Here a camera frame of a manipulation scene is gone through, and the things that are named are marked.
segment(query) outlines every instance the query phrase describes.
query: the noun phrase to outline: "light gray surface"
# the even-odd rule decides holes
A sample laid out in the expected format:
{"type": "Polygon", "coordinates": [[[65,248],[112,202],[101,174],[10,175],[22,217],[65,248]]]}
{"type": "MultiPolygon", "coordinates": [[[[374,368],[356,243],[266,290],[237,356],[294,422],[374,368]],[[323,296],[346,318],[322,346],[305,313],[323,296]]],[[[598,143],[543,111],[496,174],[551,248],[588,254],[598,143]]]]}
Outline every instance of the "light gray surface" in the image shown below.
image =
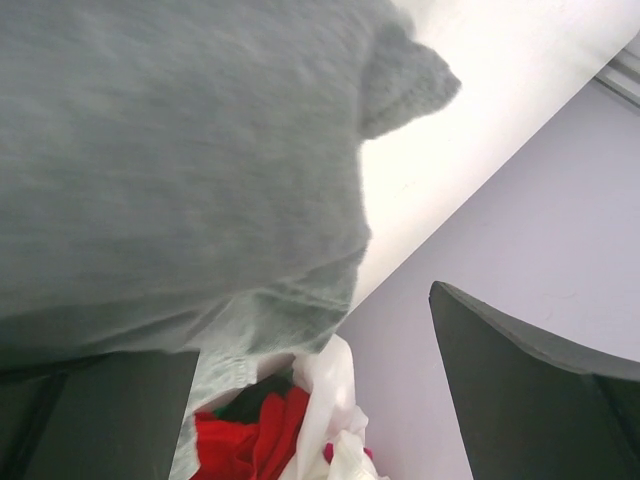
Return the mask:
{"type": "Polygon", "coordinates": [[[631,40],[631,43],[627,46],[627,50],[633,53],[636,57],[640,58],[640,33],[631,40]]]}
{"type": "Polygon", "coordinates": [[[381,473],[471,478],[429,311],[435,280],[640,360],[639,133],[640,110],[589,84],[350,316],[341,335],[381,473]]]}

